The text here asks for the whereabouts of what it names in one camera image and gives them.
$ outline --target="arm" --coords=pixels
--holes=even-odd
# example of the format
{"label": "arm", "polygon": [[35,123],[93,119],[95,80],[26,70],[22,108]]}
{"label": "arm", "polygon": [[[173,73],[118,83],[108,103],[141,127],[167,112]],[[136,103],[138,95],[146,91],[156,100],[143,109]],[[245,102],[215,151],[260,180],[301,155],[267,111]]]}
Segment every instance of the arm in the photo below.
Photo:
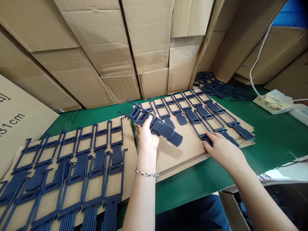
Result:
{"label": "arm", "polygon": [[219,133],[206,134],[214,147],[204,141],[205,149],[233,178],[254,229],[297,230],[265,190],[242,151]]}
{"label": "arm", "polygon": [[[149,129],[151,121],[152,116],[149,116],[140,130],[137,170],[152,174],[156,172],[159,137],[151,134]],[[122,230],[155,230],[155,177],[135,175]]]}

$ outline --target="wrist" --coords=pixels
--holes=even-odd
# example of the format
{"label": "wrist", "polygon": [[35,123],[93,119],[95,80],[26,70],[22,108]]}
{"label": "wrist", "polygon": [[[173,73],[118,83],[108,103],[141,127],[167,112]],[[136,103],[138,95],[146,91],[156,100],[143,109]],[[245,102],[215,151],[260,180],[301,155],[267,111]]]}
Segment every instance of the wrist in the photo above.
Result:
{"label": "wrist", "polygon": [[156,150],[140,150],[138,153],[137,170],[146,173],[156,172]]}

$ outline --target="tissue box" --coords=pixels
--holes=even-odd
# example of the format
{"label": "tissue box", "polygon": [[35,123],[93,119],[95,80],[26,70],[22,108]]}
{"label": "tissue box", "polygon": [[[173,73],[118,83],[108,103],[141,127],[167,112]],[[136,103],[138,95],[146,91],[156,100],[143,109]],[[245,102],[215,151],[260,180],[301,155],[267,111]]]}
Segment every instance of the tissue box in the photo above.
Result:
{"label": "tissue box", "polygon": [[285,96],[283,93],[276,89],[268,92],[266,95],[262,95],[262,97],[268,102],[259,96],[255,98],[253,102],[273,115],[285,113],[293,109],[293,99],[291,97]]}

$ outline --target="right hand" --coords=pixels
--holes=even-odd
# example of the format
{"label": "right hand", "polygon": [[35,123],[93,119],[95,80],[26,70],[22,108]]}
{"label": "right hand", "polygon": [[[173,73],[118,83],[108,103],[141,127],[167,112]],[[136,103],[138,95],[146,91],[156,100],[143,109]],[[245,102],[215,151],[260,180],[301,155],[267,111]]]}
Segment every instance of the right hand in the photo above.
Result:
{"label": "right hand", "polygon": [[231,176],[250,168],[242,151],[220,133],[206,132],[213,141],[213,147],[203,141],[204,148]]}

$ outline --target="hand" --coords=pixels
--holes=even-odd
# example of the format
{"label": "hand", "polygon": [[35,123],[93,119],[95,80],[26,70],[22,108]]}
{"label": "hand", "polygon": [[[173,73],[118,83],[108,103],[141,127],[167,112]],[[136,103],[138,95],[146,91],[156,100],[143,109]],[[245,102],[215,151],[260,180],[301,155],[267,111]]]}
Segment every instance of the hand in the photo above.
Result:
{"label": "hand", "polygon": [[220,133],[206,132],[207,136],[213,141],[213,147],[206,141],[203,141],[205,149],[230,175],[243,173],[251,170],[242,151],[227,140]]}
{"label": "hand", "polygon": [[159,137],[151,133],[150,124],[152,119],[153,116],[149,115],[140,130],[139,150],[142,150],[143,152],[155,151],[156,153]]}

